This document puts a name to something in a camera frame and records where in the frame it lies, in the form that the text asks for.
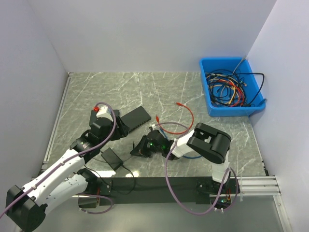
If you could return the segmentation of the black network switch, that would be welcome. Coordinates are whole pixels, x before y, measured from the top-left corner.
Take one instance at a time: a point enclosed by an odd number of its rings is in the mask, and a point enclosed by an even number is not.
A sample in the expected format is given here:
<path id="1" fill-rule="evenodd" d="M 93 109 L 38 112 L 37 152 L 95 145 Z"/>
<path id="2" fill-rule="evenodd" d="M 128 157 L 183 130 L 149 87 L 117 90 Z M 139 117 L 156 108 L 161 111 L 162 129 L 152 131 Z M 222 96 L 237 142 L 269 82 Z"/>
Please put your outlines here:
<path id="1" fill-rule="evenodd" d="M 120 116 L 119 110 L 114 110 L 115 116 Z M 91 127 L 92 124 L 97 120 L 97 113 L 94 110 L 91 110 L 89 126 Z"/>
<path id="2" fill-rule="evenodd" d="M 128 127 L 128 133 L 133 132 L 135 129 L 151 120 L 151 116 L 147 113 L 143 106 L 137 107 L 120 118 Z"/>

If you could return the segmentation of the black power adapter with cord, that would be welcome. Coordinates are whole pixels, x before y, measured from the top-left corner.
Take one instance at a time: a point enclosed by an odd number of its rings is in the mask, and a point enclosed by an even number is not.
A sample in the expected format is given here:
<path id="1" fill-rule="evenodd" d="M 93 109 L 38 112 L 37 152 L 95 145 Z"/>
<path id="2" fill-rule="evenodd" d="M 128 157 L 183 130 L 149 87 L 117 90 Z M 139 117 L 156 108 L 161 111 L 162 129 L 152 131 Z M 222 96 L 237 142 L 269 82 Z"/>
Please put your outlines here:
<path id="1" fill-rule="evenodd" d="M 122 194 L 122 195 L 128 195 L 130 194 L 136 187 L 136 179 L 132 171 L 130 171 L 127 167 L 124 166 L 124 161 L 119 158 L 119 156 L 111 149 L 107 148 L 105 151 L 100 152 L 100 156 L 104 159 L 104 163 L 107 163 L 115 172 L 120 168 L 124 168 L 127 170 L 131 176 L 133 177 L 133 186 L 132 189 L 128 192 L 122 192 L 117 189 L 114 189 L 116 192 Z"/>

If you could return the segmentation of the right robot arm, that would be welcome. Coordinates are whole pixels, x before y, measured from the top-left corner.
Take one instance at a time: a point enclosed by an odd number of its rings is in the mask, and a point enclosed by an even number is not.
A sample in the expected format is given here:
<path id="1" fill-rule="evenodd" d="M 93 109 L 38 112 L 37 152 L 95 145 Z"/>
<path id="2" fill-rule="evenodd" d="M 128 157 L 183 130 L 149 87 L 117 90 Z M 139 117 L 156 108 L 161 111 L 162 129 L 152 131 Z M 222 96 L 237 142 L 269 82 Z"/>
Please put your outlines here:
<path id="1" fill-rule="evenodd" d="M 197 154 L 211 163 L 213 189 L 218 193 L 225 192 L 229 188 L 231 172 L 228 161 L 231 136 L 204 123 L 197 123 L 194 129 L 185 128 L 185 132 L 178 138 L 170 140 L 158 129 L 165 124 L 151 125 L 150 132 L 142 136 L 130 154 L 149 158 L 154 153 L 160 153 L 169 160 L 176 160 L 190 153 Z"/>

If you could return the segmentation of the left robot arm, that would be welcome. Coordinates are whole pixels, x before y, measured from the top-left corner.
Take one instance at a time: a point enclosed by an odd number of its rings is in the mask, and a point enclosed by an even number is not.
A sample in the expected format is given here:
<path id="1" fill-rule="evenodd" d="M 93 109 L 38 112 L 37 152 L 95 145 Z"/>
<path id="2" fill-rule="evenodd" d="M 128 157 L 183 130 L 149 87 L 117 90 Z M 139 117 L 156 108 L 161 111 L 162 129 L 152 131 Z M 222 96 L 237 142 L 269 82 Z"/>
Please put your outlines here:
<path id="1" fill-rule="evenodd" d="M 109 141 L 127 137 L 130 128 L 119 116 L 91 117 L 90 128 L 40 176 L 7 192 L 5 214 L 24 232 L 32 232 L 58 205 L 79 193 L 99 188 L 97 176 L 84 168 Z"/>

